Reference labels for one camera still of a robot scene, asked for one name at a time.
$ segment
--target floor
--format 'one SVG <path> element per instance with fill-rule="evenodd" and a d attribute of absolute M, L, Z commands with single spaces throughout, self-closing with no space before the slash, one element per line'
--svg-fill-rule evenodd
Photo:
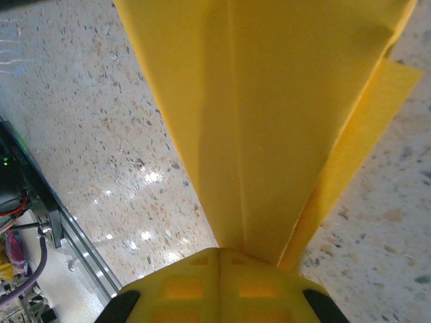
<path fill-rule="evenodd" d="M 392 59 L 424 76 L 302 260 L 352 322 L 431 316 L 431 0 Z M 0 13 L 0 115 L 122 283 L 216 245 L 111 0 Z"/>

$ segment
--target yellow plastic part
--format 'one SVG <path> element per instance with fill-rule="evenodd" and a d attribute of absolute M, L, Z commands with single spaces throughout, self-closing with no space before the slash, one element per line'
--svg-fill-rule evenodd
<path fill-rule="evenodd" d="M 156 271 L 127 323 L 319 323 L 302 292 L 319 285 L 234 250 L 210 248 Z"/>

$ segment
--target white surface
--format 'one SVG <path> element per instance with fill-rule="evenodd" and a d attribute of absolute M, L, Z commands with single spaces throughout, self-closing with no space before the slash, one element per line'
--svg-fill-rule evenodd
<path fill-rule="evenodd" d="M 27 211 L 18 220 L 18 224 L 32 223 L 32 216 Z M 29 263 L 34 270 L 40 261 L 40 245 L 37 229 L 26 229 L 20 232 Z M 92 286 L 89 277 L 75 266 L 71 272 L 67 264 L 73 257 L 68 254 L 67 242 L 62 240 L 62 248 L 54 249 L 48 242 L 48 260 L 38 284 L 50 306 L 62 323 L 90 323 L 103 310 L 102 304 Z"/>

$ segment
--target yellow foam panel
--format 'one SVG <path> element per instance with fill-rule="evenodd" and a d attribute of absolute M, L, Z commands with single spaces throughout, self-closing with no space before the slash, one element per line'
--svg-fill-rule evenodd
<path fill-rule="evenodd" d="M 294 265 L 326 214 L 404 103 L 421 73 L 383 59 L 305 205 L 280 267 Z"/>
<path fill-rule="evenodd" d="M 415 1 L 115 3 L 219 245 L 277 264 Z"/>

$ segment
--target yellow object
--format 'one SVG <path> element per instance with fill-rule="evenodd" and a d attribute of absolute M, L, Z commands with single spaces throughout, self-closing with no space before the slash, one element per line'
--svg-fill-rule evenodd
<path fill-rule="evenodd" d="M 13 281 L 13 265 L 6 255 L 3 242 L 0 242 L 0 279 Z"/>
<path fill-rule="evenodd" d="M 419 71 L 382 60 L 323 168 L 302 211 L 280 267 L 294 269 L 308 241 L 371 152 L 420 76 Z"/>
<path fill-rule="evenodd" d="M 415 1 L 115 3 L 219 245 L 277 264 L 293 236 L 295 263 L 324 216 L 295 229 L 310 195 L 332 204 L 352 177 L 314 190 Z M 392 113 L 374 111 L 367 147 Z"/>
<path fill-rule="evenodd" d="M 141 295 L 127 323 L 319 323 L 306 290 L 328 299 L 307 279 L 234 250 L 210 248 L 124 287 L 119 295 Z"/>

